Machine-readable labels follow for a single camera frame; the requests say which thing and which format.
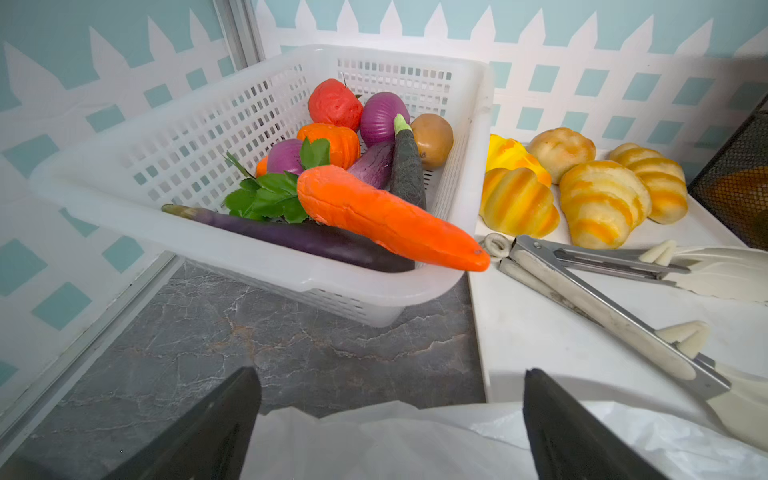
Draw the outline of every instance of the tongs handle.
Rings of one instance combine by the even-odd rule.
[[[509,256],[663,371],[680,380],[696,378],[694,368],[682,355],[674,351],[674,347],[654,335],[647,324],[640,320],[632,322],[627,315],[621,315],[620,313],[629,314],[629,312],[600,295],[573,273],[566,269],[558,269],[555,263],[558,262],[557,258],[551,255],[552,258],[548,259],[549,255],[551,255],[549,250],[534,255],[526,250],[513,248]]]

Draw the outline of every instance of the bread bun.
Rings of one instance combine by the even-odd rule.
[[[560,224],[552,192],[528,168],[494,168],[485,173],[480,216],[507,235],[542,238]]]
[[[611,159],[632,170],[650,193],[653,210],[648,216],[658,223],[674,223],[688,213],[688,189],[683,168],[655,150],[623,144]]]
[[[560,205],[573,244],[593,249],[620,247],[651,212],[647,188],[612,161],[571,168],[561,179]]]
[[[596,152],[592,140],[566,127],[543,131],[528,145],[528,153],[550,173],[553,184],[573,166],[593,161]]]

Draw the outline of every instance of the marble surface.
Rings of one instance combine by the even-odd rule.
[[[261,413],[485,401],[466,276],[376,329],[187,263],[16,455],[100,478],[241,366],[259,373]]]

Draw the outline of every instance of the white plastic basket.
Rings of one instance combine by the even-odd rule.
[[[34,191],[82,220],[159,243],[206,268],[373,326],[450,289],[462,272],[421,265],[381,273],[279,247],[160,211],[168,203],[222,207],[240,172],[311,122],[307,101],[327,78],[355,93],[397,93],[412,117],[443,115],[455,143],[443,168],[425,172],[428,210],[468,233],[480,204],[492,74],[486,64],[368,48],[307,46],[201,88],[48,159]]]

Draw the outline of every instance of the white plastic bag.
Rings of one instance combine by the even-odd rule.
[[[765,478],[768,456],[672,415],[583,402],[668,478]],[[522,404],[418,410],[382,403],[316,419],[296,409],[259,416],[242,480],[286,478],[536,479]]]

